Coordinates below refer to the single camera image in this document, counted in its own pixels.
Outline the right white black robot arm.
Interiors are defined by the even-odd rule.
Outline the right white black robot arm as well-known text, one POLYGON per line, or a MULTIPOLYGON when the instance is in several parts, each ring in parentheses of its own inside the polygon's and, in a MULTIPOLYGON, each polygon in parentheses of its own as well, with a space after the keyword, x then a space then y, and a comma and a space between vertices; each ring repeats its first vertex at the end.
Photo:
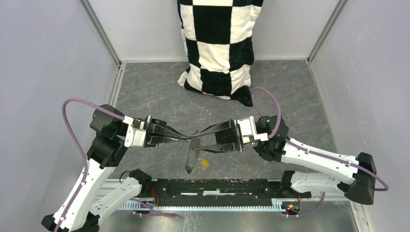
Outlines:
POLYGON ((348 200, 372 205, 377 170, 373 157, 361 152, 342 155, 309 146, 288 136, 289 128, 278 116, 253 116, 228 120, 207 127, 196 137, 215 135, 214 145, 193 146, 192 151, 226 153, 242 151, 252 144, 265 161, 295 164, 314 170, 312 174, 284 172, 279 191, 285 197, 296 193, 325 192, 342 194, 348 200))

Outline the yellow key tag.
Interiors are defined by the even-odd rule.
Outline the yellow key tag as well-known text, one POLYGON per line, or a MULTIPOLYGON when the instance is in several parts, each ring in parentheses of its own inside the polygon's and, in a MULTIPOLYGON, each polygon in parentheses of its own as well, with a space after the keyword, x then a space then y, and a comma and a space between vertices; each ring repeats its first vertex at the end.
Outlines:
POLYGON ((209 162, 208 162, 207 160, 203 159, 203 160, 201 160, 201 165, 202 165, 204 168, 206 168, 206 167, 209 166, 209 162))

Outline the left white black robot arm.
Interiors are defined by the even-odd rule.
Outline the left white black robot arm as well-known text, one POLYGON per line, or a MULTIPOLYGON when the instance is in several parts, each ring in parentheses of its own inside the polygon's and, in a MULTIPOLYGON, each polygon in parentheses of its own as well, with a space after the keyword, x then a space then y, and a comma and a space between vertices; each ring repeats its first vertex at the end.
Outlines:
POLYGON ((151 176, 136 169, 119 187, 96 200, 99 190, 129 148, 190 141, 190 137, 151 116, 143 119, 126 116, 108 104, 95 105, 94 109, 90 127, 96 136, 89 150, 80 153, 82 172, 59 210, 42 220, 50 232, 96 232, 124 203, 138 195, 146 197, 153 191, 151 176))

